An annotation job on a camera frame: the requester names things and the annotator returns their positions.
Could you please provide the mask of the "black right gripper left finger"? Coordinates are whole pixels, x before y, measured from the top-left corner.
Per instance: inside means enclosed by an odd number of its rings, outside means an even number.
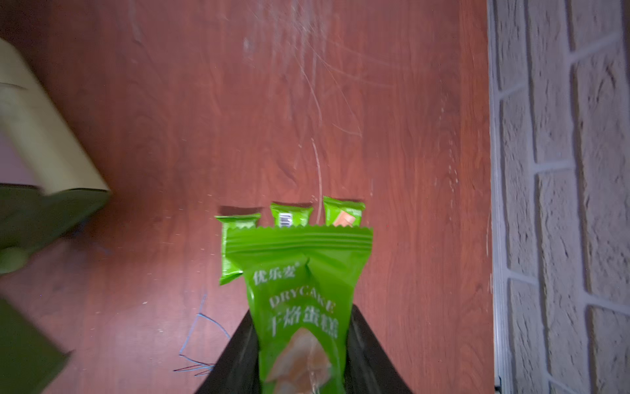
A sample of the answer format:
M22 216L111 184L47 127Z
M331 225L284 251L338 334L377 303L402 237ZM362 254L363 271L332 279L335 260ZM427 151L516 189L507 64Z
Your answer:
M195 393L259 393L259 340L249 311Z

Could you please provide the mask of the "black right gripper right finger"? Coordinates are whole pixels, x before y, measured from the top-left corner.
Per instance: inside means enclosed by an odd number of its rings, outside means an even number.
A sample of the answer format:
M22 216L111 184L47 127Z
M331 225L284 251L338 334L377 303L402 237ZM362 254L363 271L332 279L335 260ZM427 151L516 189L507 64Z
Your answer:
M357 305L352 306L346 348L346 393L412 393Z

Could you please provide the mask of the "green cookie packet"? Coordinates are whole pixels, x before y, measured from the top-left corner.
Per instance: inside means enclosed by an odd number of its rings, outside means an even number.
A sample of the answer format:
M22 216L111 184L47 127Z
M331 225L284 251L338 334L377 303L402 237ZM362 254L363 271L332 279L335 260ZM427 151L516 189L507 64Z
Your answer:
M313 207L271 204L270 210L276 228L308 226Z
M260 213L219 215L215 217L221 223L221 276L219 285L232 282L243 274L242 264L237 262L243 236L256 228L261 218Z
M254 228L243 236L249 312L264 393L345 392L354 290L372 228Z
M328 227L360 227L366 209L361 201L336 200L328 196L323 197L323 206Z

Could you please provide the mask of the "green drawer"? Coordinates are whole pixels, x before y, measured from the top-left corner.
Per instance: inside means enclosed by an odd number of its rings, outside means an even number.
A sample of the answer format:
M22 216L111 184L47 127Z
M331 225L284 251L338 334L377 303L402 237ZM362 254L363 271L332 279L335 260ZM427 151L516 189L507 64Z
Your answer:
M45 195L27 185L1 185L1 274L23 268L33 254L85 223L110 192L68 189ZM70 358L5 298L1 299L1 392L41 393Z

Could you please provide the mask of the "yellow-green drawer cabinet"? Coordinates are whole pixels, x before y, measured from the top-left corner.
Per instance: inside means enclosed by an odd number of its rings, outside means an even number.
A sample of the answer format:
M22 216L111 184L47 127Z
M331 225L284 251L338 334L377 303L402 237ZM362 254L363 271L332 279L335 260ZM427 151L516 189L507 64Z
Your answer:
M26 60L1 41L1 135L45 195L109 187Z

